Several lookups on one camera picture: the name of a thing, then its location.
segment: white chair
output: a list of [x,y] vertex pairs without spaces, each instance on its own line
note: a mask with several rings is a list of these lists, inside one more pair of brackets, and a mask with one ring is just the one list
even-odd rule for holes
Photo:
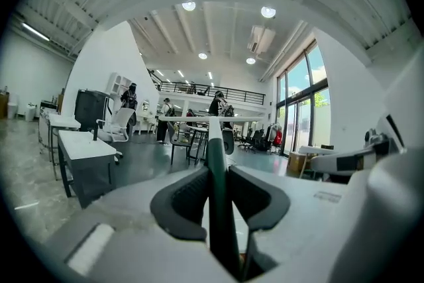
[[[97,130],[97,137],[103,142],[111,144],[113,142],[127,142],[129,136],[127,134],[127,124],[131,116],[135,112],[134,109],[126,107],[121,108],[113,117],[111,122],[96,120],[96,123],[103,123],[103,128]],[[122,158],[122,152],[117,151],[117,155]],[[115,163],[119,164],[118,158],[115,156]]]

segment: white wall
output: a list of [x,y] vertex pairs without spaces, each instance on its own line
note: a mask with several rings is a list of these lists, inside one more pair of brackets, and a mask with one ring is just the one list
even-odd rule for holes
[[0,87],[7,86],[19,98],[18,114],[25,114],[28,103],[37,104],[57,97],[71,72],[73,64],[34,45],[14,32],[3,36],[0,50]]
[[368,129],[385,111],[376,78],[343,45],[315,29],[329,81],[331,144],[344,152],[361,149]]
[[159,94],[143,59],[138,53],[133,32],[127,22],[108,31],[98,27],[82,48],[66,87],[62,113],[73,115],[79,89],[105,92],[113,72],[137,84],[138,107],[149,100],[155,110]]

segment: table leg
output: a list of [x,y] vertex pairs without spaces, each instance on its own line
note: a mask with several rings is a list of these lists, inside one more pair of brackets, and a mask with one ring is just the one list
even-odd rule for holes
[[56,173],[56,165],[54,163],[54,152],[53,152],[53,127],[50,128],[50,152],[52,153],[52,165],[53,165],[53,174],[54,179],[58,180],[58,174]]
[[71,190],[69,189],[68,177],[66,176],[64,153],[62,152],[62,149],[60,148],[60,146],[58,147],[58,154],[59,154],[60,174],[62,175],[62,181],[64,183],[66,197],[72,197]]
[[305,155],[305,160],[303,161],[302,171],[300,172],[299,178],[302,178],[303,173],[305,172],[306,162],[307,162],[307,154]]

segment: gray floor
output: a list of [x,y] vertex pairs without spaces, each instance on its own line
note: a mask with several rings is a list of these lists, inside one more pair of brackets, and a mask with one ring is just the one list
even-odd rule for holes
[[[178,147],[171,165],[171,145],[157,144],[153,134],[134,135],[131,142],[117,143],[114,147],[124,154],[117,166],[119,187],[203,166],[202,162],[195,166],[194,161],[188,166],[185,148]],[[236,148],[227,157],[227,164],[285,176],[287,160]],[[37,122],[0,120],[0,169],[3,195],[22,231],[29,237],[43,242],[73,214],[81,211],[77,199],[67,198],[62,182],[54,180],[47,154],[40,153]]]

